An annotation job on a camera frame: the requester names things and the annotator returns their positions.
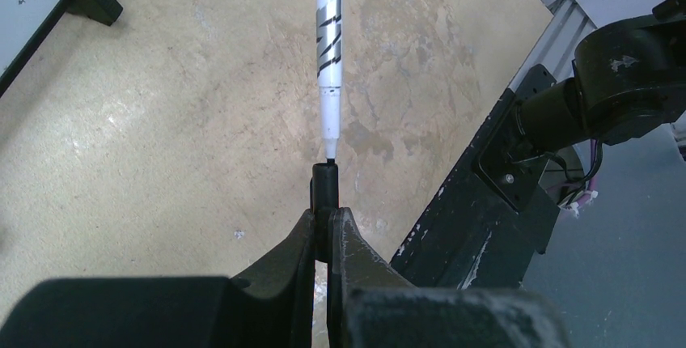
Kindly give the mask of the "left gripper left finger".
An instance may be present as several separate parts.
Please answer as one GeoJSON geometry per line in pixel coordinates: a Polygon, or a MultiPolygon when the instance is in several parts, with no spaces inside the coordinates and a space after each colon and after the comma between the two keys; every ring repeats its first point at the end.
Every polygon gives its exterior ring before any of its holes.
{"type": "Polygon", "coordinates": [[[314,217],[234,277],[59,278],[32,288],[4,347],[309,347],[314,217]]]}

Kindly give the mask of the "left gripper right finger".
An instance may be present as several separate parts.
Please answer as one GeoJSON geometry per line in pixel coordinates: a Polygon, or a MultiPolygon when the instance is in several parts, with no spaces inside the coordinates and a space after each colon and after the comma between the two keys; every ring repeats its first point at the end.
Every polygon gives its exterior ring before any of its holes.
{"type": "Polygon", "coordinates": [[[352,211],[328,223],[331,347],[569,347],[542,297],[512,289],[417,287],[362,237],[352,211]]]}

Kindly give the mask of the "black marker cap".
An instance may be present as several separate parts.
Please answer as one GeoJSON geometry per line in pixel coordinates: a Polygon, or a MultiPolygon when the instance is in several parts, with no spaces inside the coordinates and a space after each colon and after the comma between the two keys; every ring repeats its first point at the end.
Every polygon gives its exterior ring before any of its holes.
{"type": "Polygon", "coordinates": [[[310,204],[314,215],[315,258],[328,263],[328,222],[339,209],[338,166],[334,159],[315,163],[310,182],[310,204]]]}

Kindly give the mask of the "white black marker pen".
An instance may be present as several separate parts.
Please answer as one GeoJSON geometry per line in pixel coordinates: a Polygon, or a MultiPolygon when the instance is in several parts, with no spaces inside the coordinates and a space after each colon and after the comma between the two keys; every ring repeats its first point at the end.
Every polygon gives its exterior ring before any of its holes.
{"type": "Polygon", "coordinates": [[[328,162],[337,157],[341,136],[342,0],[316,0],[316,76],[320,93],[321,134],[328,162]]]}

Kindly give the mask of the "black framed whiteboard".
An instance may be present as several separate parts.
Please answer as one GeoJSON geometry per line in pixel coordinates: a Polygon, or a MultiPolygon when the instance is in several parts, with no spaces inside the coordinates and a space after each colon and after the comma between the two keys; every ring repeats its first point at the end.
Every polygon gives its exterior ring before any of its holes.
{"type": "Polygon", "coordinates": [[[65,13],[111,26],[117,0],[1,0],[1,93],[5,93],[65,13]]]}

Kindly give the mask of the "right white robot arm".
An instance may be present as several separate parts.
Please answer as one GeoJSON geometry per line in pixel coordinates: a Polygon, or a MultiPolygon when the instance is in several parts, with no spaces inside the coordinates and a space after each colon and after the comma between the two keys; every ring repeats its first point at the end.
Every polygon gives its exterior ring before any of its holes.
{"type": "Polygon", "coordinates": [[[587,139],[613,146],[676,121],[685,110],[685,0],[593,31],[575,49],[573,70],[519,105],[513,163],[587,139]]]}

